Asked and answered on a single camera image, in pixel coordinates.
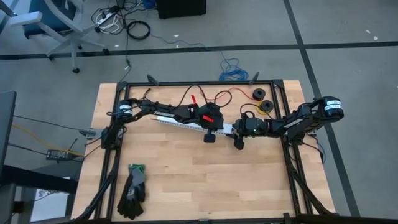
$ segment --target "work glove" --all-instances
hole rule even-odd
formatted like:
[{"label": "work glove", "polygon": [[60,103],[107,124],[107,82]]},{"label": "work glove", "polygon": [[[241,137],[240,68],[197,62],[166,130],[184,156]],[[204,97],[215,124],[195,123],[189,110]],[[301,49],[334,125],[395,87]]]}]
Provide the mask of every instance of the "work glove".
[{"label": "work glove", "polygon": [[141,204],[145,201],[145,166],[129,165],[129,176],[124,184],[118,204],[118,212],[125,218],[133,220],[144,213]]}]

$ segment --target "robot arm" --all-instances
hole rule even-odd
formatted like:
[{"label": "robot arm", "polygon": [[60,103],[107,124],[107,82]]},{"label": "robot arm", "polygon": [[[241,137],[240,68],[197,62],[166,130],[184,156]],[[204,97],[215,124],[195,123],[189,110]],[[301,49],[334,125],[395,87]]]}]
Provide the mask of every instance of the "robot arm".
[{"label": "robot arm", "polygon": [[267,136],[279,138],[287,134],[289,142],[302,142],[305,133],[316,131],[323,125],[339,121],[344,117],[341,101],[332,96],[325,96],[312,103],[300,105],[297,111],[284,116],[282,119],[264,119],[248,117],[241,114],[241,119],[233,124],[236,132],[231,136],[234,138],[234,146],[242,150],[243,138]]},{"label": "robot arm", "polygon": [[[195,103],[194,97],[193,100],[193,104],[178,106],[152,102],[148,99],[138,100],[131,98],[120,101],[116,112],[112,114],[115,116],[113,125],[105,128],[102,132],[101,147],[117,148],[120,145],[117,138],[118,132],[122,130],[123,126],[138,121],[143,116],[150,114],[173,118],[182,124],[195,123],[200,125],[202,128],[208,130],[204,141],[209,143],[215,142],[215,135],[211,132],[223,129],[224,123],[220,107],[211,102],[199,107]],[[135,108],[141,110],[134,114],[133,111],[135,111]]]}]

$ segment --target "wooden tabletop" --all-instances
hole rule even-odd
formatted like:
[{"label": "wooden tabletop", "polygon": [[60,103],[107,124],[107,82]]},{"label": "wooden tabletop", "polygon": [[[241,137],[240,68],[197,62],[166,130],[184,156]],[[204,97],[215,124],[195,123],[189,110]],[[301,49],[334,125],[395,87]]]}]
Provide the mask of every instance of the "wooden tabletop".
[{"label": "wooden tabletop", "polygon": [[[284,80],[291,110],[304,102],[298,80]],[[255,88],[266,91],[266,99],[272,101],[269,85],[216,85],[202,86],[207,98],[214,98],[217,92],[238,87],[249,96]],[[91,124],[92,128],[103,129],[109,125],[115,83],[101,84]],[[151,87],[148,99],[164,104],[177,105],[187,86]],[[131,98],[141,98],[147,87],[131,88]],[[224,122],[232,124],[240,117],[239,108],[244,103],[255,103],[240,91],[231,90],[232,102],[221,109]],[[204,104],[199,89],[191,88],[183,104],[192,103],[195,95],[199,105]],[[223,105],[229,97],[223,96],[217,104]],[[258,118],[255,107],[246,106]],[[224,218],[275,218],[284,212],[294,216],[287,171],[280,139],[246,138],[242,151],[234,148],[233,140],[217,136],[216,142],[203,142],[203,133],[161,124],[153,121],[154,116],[145,116],[139,121],[127,124],[123,138],[118,181],[116,186],[113,221],[127,221],[120,216],[116,206],[128,175],[128,164],[146,165],[146,201],[142,204],[144,213],[136,220],[192,220]],[[306,137],[304,142],[317,146],[314,139]],[[98,144],[89,145],[86,154]],[[334,211],[319,152],[308,146],[300,146],[307,184],[324,204]],[[82,166],[72,217],[81,214],[98,190],[104,149],[98,149],[88,156]],[[300,187],[297,186],[302,211],[305,210]],[[102,215],[106,213],[109,189],[104,196]]]}]

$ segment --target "power strip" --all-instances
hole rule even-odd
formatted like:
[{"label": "power strip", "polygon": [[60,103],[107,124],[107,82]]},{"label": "power strip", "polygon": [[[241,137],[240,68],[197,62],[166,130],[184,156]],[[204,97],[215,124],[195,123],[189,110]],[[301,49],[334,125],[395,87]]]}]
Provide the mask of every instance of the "power strip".
[{"label": "power strip", "polygon": [[[202,131],[204,133],[207,133],[207,129],[204,129],[200,125],[197,125],[197,124],[194,124],[194,123],[182,124],[182,123],[176,122],[173,118],[166,118],[166,117],[162,117],[162,116],[156,117],[156,120],[161,122],[161,123],[164,123],[164,124],[169,124],[169,125],[173,125],[173,126],[177,126],[177,127],[181,127],[181,128],[188,128],[188,129]],[[234,129],[232,127],[232,124],[224,124],[223,126],[224,126],[223,129],[217,130],[217,131],[212,132],[212,133],[213,134],[219,134],[219,135],[232,134],[233,129]]]},{"label": "power strip", "polygon": [[105,18],[102,18],[102,19],[100,19],[100,20],[97,22],[97,25],[100,26],[101,24],[103,24],[104,22],[106,22],[110,17],[112,17],[112,16],[114,16],[114,15],[115,15],[115,12],[109,12],[109,13],[107,13],[107,15],[105,16]]}]

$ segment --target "chair wheel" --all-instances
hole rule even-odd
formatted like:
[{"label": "chair wheel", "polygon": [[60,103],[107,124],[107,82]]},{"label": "chair wheel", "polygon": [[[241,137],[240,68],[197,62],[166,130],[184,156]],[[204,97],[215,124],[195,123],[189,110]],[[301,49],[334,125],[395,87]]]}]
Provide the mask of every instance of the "chair wheel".
[{"label": "chair wheel", "polygon": [[102,52],[104,52],[105,55],[110,55],[111,54],[111,52],[109,52],[108,49],[103,49]]}]

